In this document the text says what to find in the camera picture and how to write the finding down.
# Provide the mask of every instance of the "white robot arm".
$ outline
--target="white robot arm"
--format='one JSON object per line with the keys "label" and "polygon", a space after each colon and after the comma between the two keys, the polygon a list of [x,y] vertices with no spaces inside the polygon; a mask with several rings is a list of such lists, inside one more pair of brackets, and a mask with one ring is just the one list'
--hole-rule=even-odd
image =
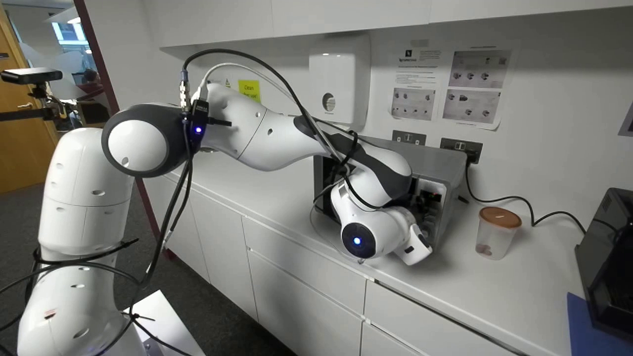
{"label": "white robot arm", "polygon": [[404,156],[342,132],[321,132],[329,140],[323,142],[307,116],[273,112],[220,82],[198,92],[196,104],[202,114],[188,116],[186,126],[184,112],[172,106],[139,104],[115,114],[103,132],[107,158],[127,173],[158,175],[184,162],[184,140],[190,150],[222,150],[257,170],[279,170],[305,156],[346,156],[354,168],[330,189],[344,249],[358,259],[396,251],[406,264],[431,253],[412,211],[388,205],[412,187]]}

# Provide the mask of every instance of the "white wall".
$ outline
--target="white wall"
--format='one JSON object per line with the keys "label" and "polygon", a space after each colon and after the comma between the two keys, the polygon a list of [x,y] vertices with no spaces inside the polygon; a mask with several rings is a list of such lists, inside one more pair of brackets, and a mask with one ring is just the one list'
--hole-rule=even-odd
{"label": "white wall", "polygon": [[[137,1],[93,0],[89,11],[121,104],[176,102],[182,57],[198,47],[158,49],[145,7]],[[475,173],[481,195],[524,193],[538,213],[562,207],[588,223],[605,187],[633,189],[633,140],[617,136],[633,98],[629,33],[633,15],[621,9],[372,31],[372,92],[364,132],[388,138],[394,128],[418,130],[427,134],[429,146],[437,146],[441,136],[485,142]],[[431,122],[390,116],[394,51],[412,39],[429,39],[445,53],[473,43],[501,43],[512,49],[499,130],[447,126],[437,116]],[[327,35],[313,35],[243,41],[232,47],[261,55],[287,75],[301,96],[307,96],[307,53],[329,41]],[[441,75],[447,81],[447,67],[439,69],[439,79]],[[267,84],[263,100],[279,110],[293,110],[293,104]],[[198,170],[198,175],[232,164],[204,160],[202,170],[208,171]],[[285,173],[291,177],[281,175],[279,191],[293,183],[293,175],[305,175],[295,170],[307,168],[309,164],[289,168]],[[257,195],[257,187],[245,185],[245,189]]]}
{"label": "white wall", "polygon": [[52,13],[58,13],[59,7],[34,7],[34,5],[4,5],[10,13],[10,19],[18,27],[22,39],[22,51],[32,63],[32,67],[50,67],[63,71],[61,81],[52,81],[52,90],[59,98],[75,98],[83,94],[75,81],[73,73],[83,71],[79,51],[63,53],[61,45],[56,39],[54,27],[48,21]]}

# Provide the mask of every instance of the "floor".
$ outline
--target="floor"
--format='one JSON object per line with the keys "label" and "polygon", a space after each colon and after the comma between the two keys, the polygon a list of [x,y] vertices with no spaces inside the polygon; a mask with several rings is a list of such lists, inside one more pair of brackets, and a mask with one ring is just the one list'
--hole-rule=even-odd
{"label": "floor", "polygon": [[[0,288],[30,274],[32,249],[38,241],[42,187],[20,189],[0,195]],[[135,191],[125,239],[141,241],[119,253],[119,266],[143,274],[154,237],[147,221],[139,193]],[[200,278],[178,259],[164,255],[158,262],[150,288],[160,288],[172,302],[178,316],[190,328],[206,353],[293,353],[241,308]],[[133,286],[117,280],[115,296],[119,306],[129,298]],[[24,306],[24,286],[0,294],[0,324],[12,320]],[[18,326],[0,332],[0,353],[14,353]]]}

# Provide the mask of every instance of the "electrical socket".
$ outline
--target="electrical socket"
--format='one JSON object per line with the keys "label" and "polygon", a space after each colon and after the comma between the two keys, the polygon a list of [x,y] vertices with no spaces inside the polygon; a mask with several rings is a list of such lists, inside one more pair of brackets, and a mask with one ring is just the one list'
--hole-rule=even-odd
{"label": "electrical socket", "polygon": [[510,51],[455,51],[451,86],[503,86]]}
{"label": "electrical socket", "polygon": [[473,140],[441,138],[439,148],[465,152],[469,164],[477,164],[483,144]]}
{"label": "electrical socket", "polygon": [[392,140],[423,146],[427,142],[427,134],[418,134],[418,132],[408,132],[408,130],[394,130],[392,132]]}
{"label": "electrical socket", "polygon": [[499,98],[499,90],[449,88],[443,116],[457,120],[495,122]]}
{"label": "electrical socket", "polygon": [[394,86],[392,114],[396,118],[425,118],[433,116],[435,90]]}

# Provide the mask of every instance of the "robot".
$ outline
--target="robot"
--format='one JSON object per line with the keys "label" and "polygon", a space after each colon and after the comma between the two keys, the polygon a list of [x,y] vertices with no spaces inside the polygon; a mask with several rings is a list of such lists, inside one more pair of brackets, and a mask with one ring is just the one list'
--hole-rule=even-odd
{"label": "robot", "polygon": [[344,175],[330,199],[350,257],[396,253],[414,264],[433,251],[414,213],[394,203],[414,183],[400,154],[329,132],[305,114],[273,112],[220,82],[202,84],[194,98],[188,108],[137,104],[103,130],[77,128],[59,140],[42,205],[42,272],[20,322],[18,353],[145,353],[131,316],[115,306],[107,266],[121,249],[133,177],[186,166],[198,150],[220,150],[257,170],[336,156]]}

